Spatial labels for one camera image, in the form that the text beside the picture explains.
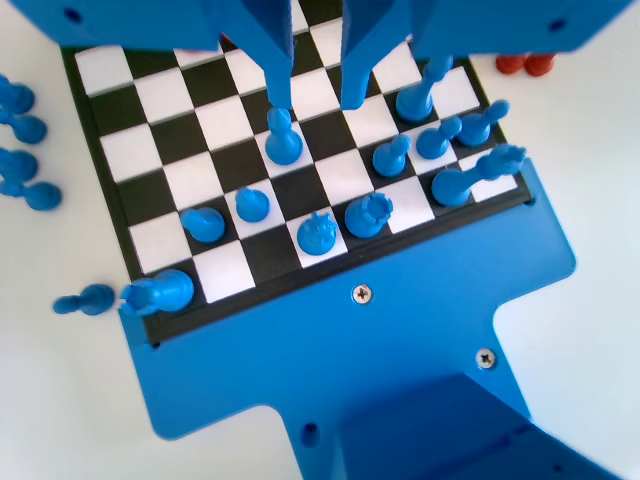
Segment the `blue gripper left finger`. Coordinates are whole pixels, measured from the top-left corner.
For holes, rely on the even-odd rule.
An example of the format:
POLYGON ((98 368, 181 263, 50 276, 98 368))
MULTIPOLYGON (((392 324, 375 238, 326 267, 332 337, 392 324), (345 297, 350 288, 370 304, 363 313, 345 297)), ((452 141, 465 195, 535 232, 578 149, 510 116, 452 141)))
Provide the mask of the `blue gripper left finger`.
POLYGON ((294 64, 291 2, 212 1, 209 15, 216 30, 263 70, 271 105, 291 108, 294 64))

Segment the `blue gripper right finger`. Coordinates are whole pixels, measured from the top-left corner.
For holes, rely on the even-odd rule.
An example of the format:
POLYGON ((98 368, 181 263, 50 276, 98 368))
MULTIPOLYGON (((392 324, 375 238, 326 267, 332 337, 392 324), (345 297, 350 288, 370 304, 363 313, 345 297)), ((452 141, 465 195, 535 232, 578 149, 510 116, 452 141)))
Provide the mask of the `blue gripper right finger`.
POLYGON ((344 0, 341 108, 362 106, 372 69, 410 34, 409 1, 344 0))

